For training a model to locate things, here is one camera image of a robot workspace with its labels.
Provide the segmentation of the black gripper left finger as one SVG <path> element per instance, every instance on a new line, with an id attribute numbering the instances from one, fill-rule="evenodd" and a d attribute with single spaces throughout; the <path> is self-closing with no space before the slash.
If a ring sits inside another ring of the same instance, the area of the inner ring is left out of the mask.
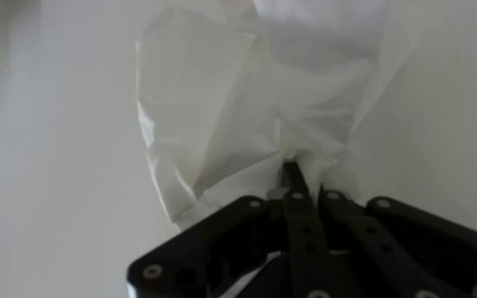
<path id="1" fill-rule="evenodd" d="M 323 227 L 294 161 L 283 164 L 281 186 L 293 298 L 331 298 Z"/>

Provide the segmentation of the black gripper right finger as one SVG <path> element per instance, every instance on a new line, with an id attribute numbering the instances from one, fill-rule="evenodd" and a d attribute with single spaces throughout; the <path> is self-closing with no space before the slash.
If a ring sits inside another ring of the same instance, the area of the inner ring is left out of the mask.
<path id="1" fill-rule="evenodd" d="M 319 189 L 318 212 L 334 249 L 367 267 L 364 280 L 374 292 L 386 298 L 460 298 L 457 288 L 425 274 L 382 224 L 342 192 Z"/>

